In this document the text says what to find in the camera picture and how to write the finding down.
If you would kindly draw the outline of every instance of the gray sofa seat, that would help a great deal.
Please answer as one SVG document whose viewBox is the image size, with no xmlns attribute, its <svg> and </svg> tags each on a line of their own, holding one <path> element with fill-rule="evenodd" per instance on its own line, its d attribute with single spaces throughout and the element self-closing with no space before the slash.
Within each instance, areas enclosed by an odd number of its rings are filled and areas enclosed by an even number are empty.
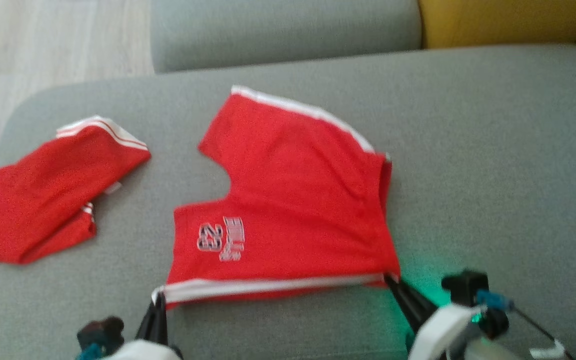
<svg viewBox="0 0 576 360">
<path fill-rule="evenodd" d="M 152 159 L 95 201 L 98 235 L 18 267 L 0 264 L 0 359 L 71 359 L 76 331 L 117 315 L 137 330 L 167 277 L 172 212 L 229 180 L 197 144 L 232 84 L 313 104 L 393 159 L 388 223 L 403 275 L 439 304 L 441 276 L 487 271 L 491 288 L 576 355 L 576 46 L 433 50 L 189 71 L 44 91 L 12 115 L 0 166 L 91 114 Z M 407 324 L 383 289 L 195 303 L 169 314 L 188 359 L 404 359 Z M 548 341 L 510 318 L 527 356 Z"/>
<path fill-rule="evenodd" d="M 421 47 L 416 0 L 154 0 L 157 73 Z"/>
</svg>

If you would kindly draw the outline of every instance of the black cable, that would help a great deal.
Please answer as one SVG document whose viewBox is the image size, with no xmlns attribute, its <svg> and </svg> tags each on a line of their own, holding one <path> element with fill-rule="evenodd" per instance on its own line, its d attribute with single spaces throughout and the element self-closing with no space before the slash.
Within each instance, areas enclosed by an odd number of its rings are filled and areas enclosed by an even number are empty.
<svg viewBox="0 0 576 360">
<path fill-rule="evenodd" d="M 548 337 L 548 339 L 550 339 L 551 342 L 554 342 L 556 340 L 555 337 L 551 335 L 550 332 L 546 331 L 545 328 L 542 328 L 537 322 L 531 319 L 530 316 L 526 315 L 525 312 L 517 309 L 516 307 L 513 309 L 513 311 L 517 313 L 520 317 L 522 317 L 526 322 L 528 322 L 528 324 L 532 325 L 535 329 L 539 330 L 542 334 L 546 335 L 546 337 Z M 572 355 L 570 355 L 570 353 L 566 348 L 564 348 L 564 354 L 566 354 L 567 358 L 569 358 L 570 360 L 575 360 L 575 358 Z"/>
</svg>

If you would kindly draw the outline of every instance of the red fabric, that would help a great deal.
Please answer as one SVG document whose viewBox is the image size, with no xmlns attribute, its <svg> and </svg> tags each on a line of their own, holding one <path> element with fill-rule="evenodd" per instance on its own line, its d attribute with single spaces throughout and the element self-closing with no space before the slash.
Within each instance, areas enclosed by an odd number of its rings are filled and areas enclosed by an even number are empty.
<svg viewBox="0 0 576 360">
<path fill-rule="evenodd" d="M 108 119 L 83 120 L 0 168 L 0 262 L 28 264 L 95 235 L 87 203 L 151 157 L 118 129 Z"/>
<path fill-rule="evenodd" d="M 174 256 L 167 284 L 400 275 L 386 225 L 391 163 L 382 153 L 363 150 L 350 132 L 233 94 L 199 150 L 227 171 L 230 191 L 221 200 L 174 210 Z M 243 241 L 238 227 L 229 227 L 226 219 L 240 219 Z M 202 226 L 209 227 L 203 235 Z M 231 250 L 240 249 L 230 256 L 229 228 L 235 232 Z M 213 248 L 206 249 L 206 244 Z"/>
</svg>

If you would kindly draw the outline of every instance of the embroidered logo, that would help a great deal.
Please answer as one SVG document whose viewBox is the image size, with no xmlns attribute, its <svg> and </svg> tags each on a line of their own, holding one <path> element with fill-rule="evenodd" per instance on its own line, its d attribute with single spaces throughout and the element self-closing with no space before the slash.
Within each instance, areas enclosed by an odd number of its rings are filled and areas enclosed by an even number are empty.
<svg viewBox="0 0 576 360">
<path fill-rule="evenodd" d="M 224 228 L 219 223 L 214 227 L 210 223 L 202 223 L 199 227 L 197 249 L 200 251 L 219 252 L 219 260 L 222 262 L 238 262 L 242 259 L 244 251 L 244 223 L 242 218 L 229 218 L 224 216 L 223 223 L 226 226 L 226 241 L 224 243 Z"/>
</svg>

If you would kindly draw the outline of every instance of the folded red garment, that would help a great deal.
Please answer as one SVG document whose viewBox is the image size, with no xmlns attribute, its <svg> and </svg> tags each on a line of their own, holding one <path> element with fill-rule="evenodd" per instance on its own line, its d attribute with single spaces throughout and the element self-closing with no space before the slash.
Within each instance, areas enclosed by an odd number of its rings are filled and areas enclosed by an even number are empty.
<svg viewBox="0 0 576 360">
<path fill-rule="evenodd" d="M 0 168 L 0 262 L 28 264 L 93 237 L 90 201 L 150 158 L 145 143 L 94 116 Z"/>
<path fill-rule="evenodd" d="M 199 150 L 231 180 L 174 210 L 169 305 L 383 283 L 400 265 L 386 224 L 392 164 L 329 112 L 234 86 Z"/>
</svg>

